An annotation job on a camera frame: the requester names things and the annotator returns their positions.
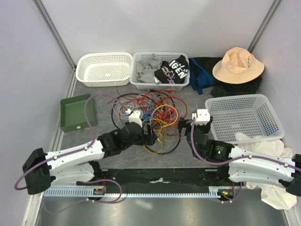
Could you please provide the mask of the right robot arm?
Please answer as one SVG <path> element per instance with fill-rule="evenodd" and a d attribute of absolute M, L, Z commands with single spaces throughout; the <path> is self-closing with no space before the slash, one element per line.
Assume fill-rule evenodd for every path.
<path fill-rule="evenodd" d="M 185 129 L 192 155 L 212 166 L 225 166 L 215 174 L 216 182 L 227 185 L 254 182 L 277 186 L 289 194 L 301 195 L 301 156 L 278 157 L 255 153 L 237 145 L 210 139 L 207 134 L 211 120 L 198 125 L 193 120 L 181 118 L 178 130 Z"/>

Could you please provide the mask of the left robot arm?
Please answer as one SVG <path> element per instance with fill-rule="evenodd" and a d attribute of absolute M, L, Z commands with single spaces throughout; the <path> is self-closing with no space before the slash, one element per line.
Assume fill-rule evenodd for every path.
<path fill-rule="evenodd" d="M 133 145 L 154 145 L 157 138 L 150 124 L 144 132 L 139 124 L 131 122 L 73 148 L 48 153 L 42 148 L 35 149 L 22 166 L 25 189 L 29 195 L 39 194 L 58 182 L 59 177 L 66 178 L 62 170 L 118 155 Z"/>

